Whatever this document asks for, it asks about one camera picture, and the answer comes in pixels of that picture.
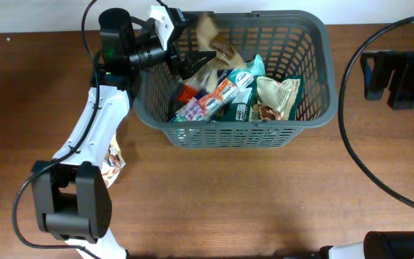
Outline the orange spaghetti packet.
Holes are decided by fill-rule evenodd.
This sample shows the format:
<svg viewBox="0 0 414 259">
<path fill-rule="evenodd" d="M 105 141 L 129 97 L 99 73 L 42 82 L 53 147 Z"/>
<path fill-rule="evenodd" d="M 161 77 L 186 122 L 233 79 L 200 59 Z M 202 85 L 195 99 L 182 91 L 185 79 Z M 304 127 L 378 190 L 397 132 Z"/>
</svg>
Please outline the orange spaghetti packet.
<svg viewBox="0 0 414 259">
<path fill-rule="evenodd" d="M 181 92 L 178 94 L 177 101 L 188 103 L 193 97 L 197 95 L 198 91 L 189 85 L 184 85 Z"/>
</svg>

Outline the brown white snack pouch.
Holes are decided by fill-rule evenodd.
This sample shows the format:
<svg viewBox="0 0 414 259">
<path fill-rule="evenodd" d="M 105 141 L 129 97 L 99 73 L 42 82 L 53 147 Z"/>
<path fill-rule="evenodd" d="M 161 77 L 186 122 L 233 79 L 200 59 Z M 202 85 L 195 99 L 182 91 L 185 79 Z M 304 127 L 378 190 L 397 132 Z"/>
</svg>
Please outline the brown white snack pouch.
<svg viewBox="0 0 414 259">
<path fill-rule="evenodd" d="M 213 19 L 204 13 L 195 29 L 199 51 L 214 51 L 216 56 L 203 65 L 193 76 L 184 80 L 185 85 L 196 91 L 205 90 L 214 92 L 219 84 L 220 70 L 246 68 L 240 54 L 233 48 L 223 35 L 219 34 L 219 28 Z"/>
</svg>

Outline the multicolour tissue pack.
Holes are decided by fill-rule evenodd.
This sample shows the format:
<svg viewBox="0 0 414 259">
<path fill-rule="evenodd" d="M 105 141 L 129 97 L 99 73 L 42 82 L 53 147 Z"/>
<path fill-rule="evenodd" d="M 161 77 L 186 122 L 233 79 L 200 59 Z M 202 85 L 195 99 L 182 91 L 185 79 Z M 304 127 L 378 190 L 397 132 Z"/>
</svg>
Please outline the multicolour tissue pack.
<svg viewBox="0 0 414 259">
<path fill-rule="evenodd" d="M 235 69 L 224 76 L 212 93 L 197 99 L 193 97 L 179 108 L 169 122 L 208 121 L 223 106 L 231 103 L 254 80 L 247 69 Z"/>
</svg>

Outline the light teal small packet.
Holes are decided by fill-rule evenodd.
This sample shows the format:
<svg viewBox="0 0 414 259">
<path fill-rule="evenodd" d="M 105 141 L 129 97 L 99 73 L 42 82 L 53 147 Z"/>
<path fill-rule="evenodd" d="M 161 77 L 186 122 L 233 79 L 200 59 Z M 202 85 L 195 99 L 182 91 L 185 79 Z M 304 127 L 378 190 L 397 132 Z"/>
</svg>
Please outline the light teal small packet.
<svg viewBox="0 0 414 259">
<path fill-rule="evenodd" d="M 253 76 L 266 76 L 265 65 L 260 54 L 256 54 L 253 60 L 246 63 L 246 66 Z"/>
</svg>

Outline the green coffee bean bag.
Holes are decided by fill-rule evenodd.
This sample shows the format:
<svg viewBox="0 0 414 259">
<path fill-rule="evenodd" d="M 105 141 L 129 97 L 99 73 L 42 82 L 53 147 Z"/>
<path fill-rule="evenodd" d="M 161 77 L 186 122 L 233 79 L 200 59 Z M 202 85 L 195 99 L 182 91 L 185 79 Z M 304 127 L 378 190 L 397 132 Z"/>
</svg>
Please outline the green coffee bean bag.
<svg viewBox="0 0 414 259">
<path fill-rule="evenodd" d="M 281 82 L 266 76 L 253 81 L 226 105 L 222 122 L 258 122 L 295 120 L 303 100 L 302 76 L 288 76 Z"/>
</svg>

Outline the beige snack bag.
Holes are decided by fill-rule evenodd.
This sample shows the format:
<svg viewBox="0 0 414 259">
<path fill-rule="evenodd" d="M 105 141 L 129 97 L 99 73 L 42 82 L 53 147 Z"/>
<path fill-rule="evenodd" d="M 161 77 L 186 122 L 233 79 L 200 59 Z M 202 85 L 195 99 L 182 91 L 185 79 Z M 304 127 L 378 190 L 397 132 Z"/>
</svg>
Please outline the beige snack bag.
<svg viewBox="0 0 414 259">
<path fill-rule="evenodd" d="M 116 135 L 114 135 L 101 167 L 101 175 L 107 188 L 115 182 L 125 165 L 126 162 L 121 155 L 121 148 L 116 140 Z"/>
</svg>

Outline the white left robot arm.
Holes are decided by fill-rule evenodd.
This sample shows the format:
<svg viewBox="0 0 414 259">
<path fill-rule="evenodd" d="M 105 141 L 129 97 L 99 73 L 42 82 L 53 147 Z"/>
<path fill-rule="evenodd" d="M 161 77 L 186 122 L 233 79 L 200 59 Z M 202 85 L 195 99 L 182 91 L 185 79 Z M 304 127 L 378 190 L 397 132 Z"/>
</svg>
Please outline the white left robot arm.
<svg viewBox="0 0 414 259">
<path fill-rule="evenodd" d="M 112 203 L 102 164 L 138 94 L 142 71 L 166 64 L 173 75 L 189 78 L 214 57 L 195 51 L 180 58 L 175 49 L 174 41 L 198 19 L 165 5 L 152 6 L 147 20 L 120 8 L 100 14 L 101 49 L 92 57 L 87 104 L 65 144 L 51 160 L 38 160 L 28 180 L 38 227 L 60 249 L 84 258 L 129 257 L 109 227 Z"/>
</svg>

